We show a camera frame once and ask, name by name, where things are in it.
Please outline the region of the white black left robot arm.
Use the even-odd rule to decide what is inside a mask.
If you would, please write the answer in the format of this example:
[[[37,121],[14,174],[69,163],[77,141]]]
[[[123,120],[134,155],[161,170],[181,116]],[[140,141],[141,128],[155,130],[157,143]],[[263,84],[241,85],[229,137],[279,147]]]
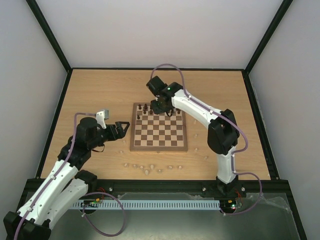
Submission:
[[[126,136],[130,123],[106,124],[105,117],[85,113],[74,122],[73,135],[61,149],[50,174],[16,212],[8,212],[4,227],[10,240],[47,240],[57,221],[80,198],[106,195],[97,190],[98,177],[82,167],[97,147]]]

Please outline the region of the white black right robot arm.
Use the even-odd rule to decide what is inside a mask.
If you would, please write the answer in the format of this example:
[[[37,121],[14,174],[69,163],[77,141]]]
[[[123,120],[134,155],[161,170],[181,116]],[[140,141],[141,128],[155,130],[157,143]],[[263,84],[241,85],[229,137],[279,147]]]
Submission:
[[[155,114],[181,110],[203,124],[207,129],[207,144],[217,154],[217,189],[224,196],[233,193],[238,177],[234,170],[232,152],[236,150],[240,136],[233,112],[213,108],[188,93],[179,83],[168,85],[158,76],[152,77],[146,86],[155,96],[155,100],[150,102]]]

